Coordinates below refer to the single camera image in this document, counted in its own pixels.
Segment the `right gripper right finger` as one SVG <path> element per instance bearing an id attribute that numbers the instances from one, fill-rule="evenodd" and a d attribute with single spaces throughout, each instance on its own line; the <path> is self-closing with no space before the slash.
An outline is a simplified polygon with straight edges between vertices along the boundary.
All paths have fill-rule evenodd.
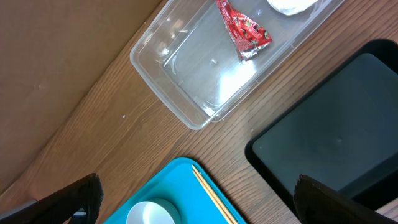
<path id="1" fill-rule="evenodd" d="M 298 219 L 306 224 L 397 224 L 307 175 L 296 183 L 294 205 Z"/>

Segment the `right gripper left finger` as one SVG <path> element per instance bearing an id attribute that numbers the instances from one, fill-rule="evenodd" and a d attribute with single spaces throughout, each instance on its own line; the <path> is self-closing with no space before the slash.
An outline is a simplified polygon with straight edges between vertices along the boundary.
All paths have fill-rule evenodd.
<path id="1" fill-rule="evenodd" d="M 1 223 L 95 223 L 104 197 L 98 174 L 86 177 L 1 219 Z"/>

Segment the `red sauce packet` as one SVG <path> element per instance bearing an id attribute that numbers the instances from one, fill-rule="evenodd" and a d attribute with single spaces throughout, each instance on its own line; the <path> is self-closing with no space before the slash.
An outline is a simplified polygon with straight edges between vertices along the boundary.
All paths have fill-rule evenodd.
<path id="1" fill-rule="evenodd" d="M 265 28 L 236 10 L 228 0 L 215 2 L 240 60 L 249 60 L 272 42 Z"/>

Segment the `white napkin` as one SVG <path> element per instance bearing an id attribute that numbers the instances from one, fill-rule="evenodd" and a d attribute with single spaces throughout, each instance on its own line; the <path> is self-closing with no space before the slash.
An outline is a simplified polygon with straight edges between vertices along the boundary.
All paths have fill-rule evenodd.
<path id="1" fill-rule="evenodd" d="M 298 14 L 317 1 L 318 0 L 267 0 L 273 9 L 286 16 Z"/>

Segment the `clear plastic waste bin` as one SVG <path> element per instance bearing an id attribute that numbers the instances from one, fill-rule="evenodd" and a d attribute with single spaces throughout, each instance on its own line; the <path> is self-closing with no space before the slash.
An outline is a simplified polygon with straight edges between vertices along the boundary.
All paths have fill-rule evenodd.
<path id="1" fill-rule="evenodd" d="M 266 0 L 231 0 L 265 28 L 272 42 L 240 60 L 213 0 L 166 2 L 130 53 L 151 90 L 187 127 L 222 120 L 333 12 L 340 0 L 317 0 L 287 16 Z"/>

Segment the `black plastic tray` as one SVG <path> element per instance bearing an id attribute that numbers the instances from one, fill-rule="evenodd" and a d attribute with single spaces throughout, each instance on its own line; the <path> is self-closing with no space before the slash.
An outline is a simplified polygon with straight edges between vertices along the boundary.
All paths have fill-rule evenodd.
<path id="1" fill-rule="evenodd" d="M 301 175 L 377 210 L 397 198 L 397 44 L 366 43 L 245 147 L 290 209 Z"/>

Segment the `grey metal bowl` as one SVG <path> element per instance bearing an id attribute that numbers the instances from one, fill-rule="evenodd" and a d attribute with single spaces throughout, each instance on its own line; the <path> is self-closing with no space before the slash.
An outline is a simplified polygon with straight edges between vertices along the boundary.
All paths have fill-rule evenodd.
<path id="1" fill-rule="evenodd" d="M 126 218 L 126 224 L 181 224 L 181 222 L 176 207 L 161 198 L 135 204 Z"/>

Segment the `teal serving tray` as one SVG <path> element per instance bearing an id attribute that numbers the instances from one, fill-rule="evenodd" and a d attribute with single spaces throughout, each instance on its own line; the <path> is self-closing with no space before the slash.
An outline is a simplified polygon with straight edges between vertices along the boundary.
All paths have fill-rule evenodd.
<path id="1" fill-rule="evenodd" d="M 224 216 L 222 216 L 198 179 L 194 176 L 194 169 L 200 172 L 235 220 L 238 223 L 245 223 L 245 219 L 224 196 L 203 168 L 187 157 L 179 157 L 170 161 L 105 222 L 126 223 L 127 215 L 135 204 L 159 198 L 175 206 L 180 214 L 182 223 L 226 223 Z"/>

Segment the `right wooden chopstick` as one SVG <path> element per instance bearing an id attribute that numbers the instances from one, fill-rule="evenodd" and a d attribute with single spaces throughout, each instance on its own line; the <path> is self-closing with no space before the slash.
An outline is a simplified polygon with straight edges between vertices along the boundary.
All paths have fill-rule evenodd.
<path id="1" fill-rule="evenodd" d="M 192 169 L 195 169 L 200 177 L 203 178 L 203 181 L 205 183 L 205 185 L 209 188 L 209 190 L 211 191 L 211 193 L 214 194 L 214 198 L 216 198 L 217 200 L 219 200 L 219 204 L 223 207 L 223 209 L 226 211 L 226 213 L 229 215 L 229 217 L 233 220 L 233 224 L 238 224 L 238 221 L 235 219 L 235 217 L 233 217 L 232 213 L 227 209 L 226 205 L 221 201 L 221 199 L 219 198 L 219 196 L 216 194 L 216 192 L 210 187 L 209 183 L 204 179 L 204 177 L 202 176 L 202 174 L 197 170 L 197 168 L 192 165 Z"/>

